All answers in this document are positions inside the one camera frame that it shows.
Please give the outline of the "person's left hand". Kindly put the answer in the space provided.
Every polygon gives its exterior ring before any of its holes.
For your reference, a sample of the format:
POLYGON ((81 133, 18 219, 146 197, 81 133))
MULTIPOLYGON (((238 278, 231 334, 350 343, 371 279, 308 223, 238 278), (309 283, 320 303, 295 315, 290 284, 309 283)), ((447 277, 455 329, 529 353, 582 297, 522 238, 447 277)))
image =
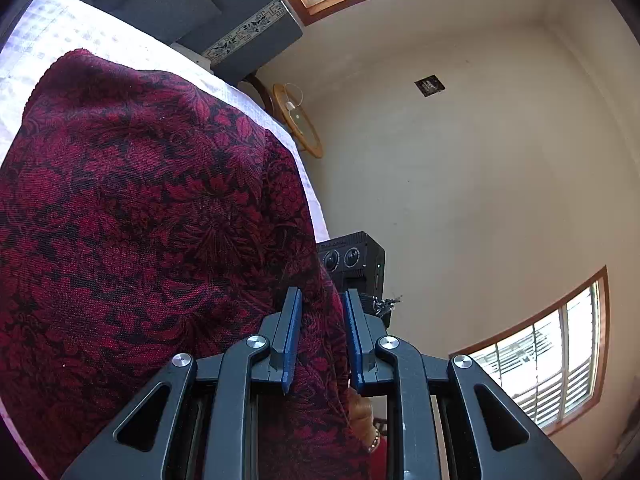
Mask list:
POLYGON ((347 391, 349 426, 359 441, 372 454, 381 441, 381 434, 374 426, 372 403, 353 388, 347 391))

